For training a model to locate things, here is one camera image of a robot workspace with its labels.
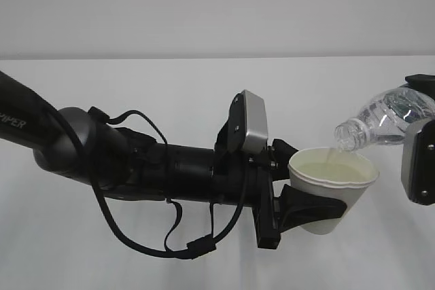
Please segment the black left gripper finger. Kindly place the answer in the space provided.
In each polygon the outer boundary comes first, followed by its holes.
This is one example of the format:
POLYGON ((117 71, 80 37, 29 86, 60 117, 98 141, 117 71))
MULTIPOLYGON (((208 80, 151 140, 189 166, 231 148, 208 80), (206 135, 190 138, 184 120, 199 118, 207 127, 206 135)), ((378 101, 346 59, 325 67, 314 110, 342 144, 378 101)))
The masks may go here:
POLYGON ((278 230, 304 227, 313 234, 329 234, 340 222, 347 204, 336 198, 317 196, 284 185, 277 197, 278 230))
POLYGON ((276 167, 272 170, 272 180, 282 181, 287 180, 290 177, 288 163, 290 158, 298 152, 295 147, 286 143, 282 139, 274 139, 272 143, 273 151, 273 161, 276 167))

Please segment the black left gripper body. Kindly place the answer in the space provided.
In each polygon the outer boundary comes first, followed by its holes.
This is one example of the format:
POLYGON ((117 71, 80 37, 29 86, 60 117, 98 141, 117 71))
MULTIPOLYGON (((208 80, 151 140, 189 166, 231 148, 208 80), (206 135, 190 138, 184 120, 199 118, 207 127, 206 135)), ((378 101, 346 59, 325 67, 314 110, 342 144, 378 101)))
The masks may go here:
POLYGON ((254 218, 256 244, 259 249, 276 249, 281 241, 275 214, 273 172, 277 163, 273 148, 267 147, 248 160, 248 202, 254 218))

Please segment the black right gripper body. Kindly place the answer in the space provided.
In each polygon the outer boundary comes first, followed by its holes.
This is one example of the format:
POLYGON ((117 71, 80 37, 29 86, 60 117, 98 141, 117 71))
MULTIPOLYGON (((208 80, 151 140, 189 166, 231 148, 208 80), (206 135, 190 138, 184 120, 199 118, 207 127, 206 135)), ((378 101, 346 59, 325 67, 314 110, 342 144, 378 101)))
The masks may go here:
POLYGON ((415 74, 405 77, 406 85, 428 97, 435 99, 435 76, 427 74, 415 74))

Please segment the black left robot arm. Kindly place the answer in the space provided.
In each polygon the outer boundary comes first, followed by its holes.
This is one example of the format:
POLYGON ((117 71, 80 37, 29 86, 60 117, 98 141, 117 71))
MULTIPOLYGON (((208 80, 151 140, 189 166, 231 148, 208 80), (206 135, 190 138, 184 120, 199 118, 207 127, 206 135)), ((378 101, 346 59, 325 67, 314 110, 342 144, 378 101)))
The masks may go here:
POLYGON ((126 246, 152 257, 194 259, 215 250, 233 229, 244 207, 252 210, 257 246, 276 249, 281 234, 306 223, 344 215, 347 205, 285 186, 274 195, 273 182, 287 179, 296 150, 285 141, 268 141, 264 100, 244 90, 231 102, 228 119, 211 149, 171 145, 122 126, 118 117, 92 107, 55 109, 32 89, 1 75, 1 138, 32 149, 45 171, 92 187, 114 235, 126 246), (128 238, 116 224, 107 199, 166 201, 182 216, 181 201, 233 205, 219 232, 189 242, 182 250, 151 249, 128 238))

